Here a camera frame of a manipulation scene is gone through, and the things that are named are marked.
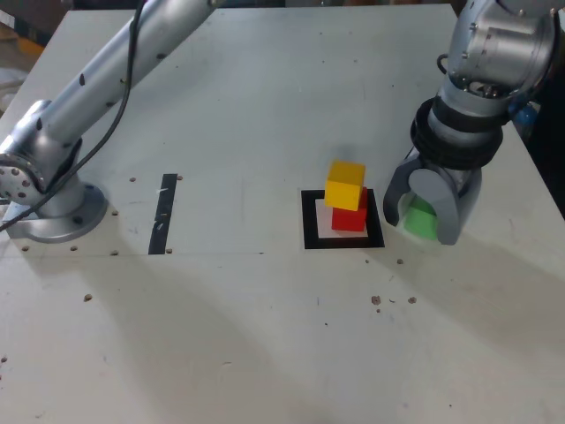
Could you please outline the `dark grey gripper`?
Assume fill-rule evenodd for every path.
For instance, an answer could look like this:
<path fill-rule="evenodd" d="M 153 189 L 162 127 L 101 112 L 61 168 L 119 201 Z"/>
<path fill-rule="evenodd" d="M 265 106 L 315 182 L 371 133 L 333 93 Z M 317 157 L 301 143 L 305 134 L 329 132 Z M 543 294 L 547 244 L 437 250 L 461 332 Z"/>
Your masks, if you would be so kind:
<path fill-rule="evenodd" d="M 476 204 L 481 182 L 481 170 L 450 169 L 425 159 L 412 148 L 388 184 L 382 206 L 384 217 L 397 226 L 399 202 L 405 194 L 413 193 L 433 208 L 438 241 L 453 246 Z"/>

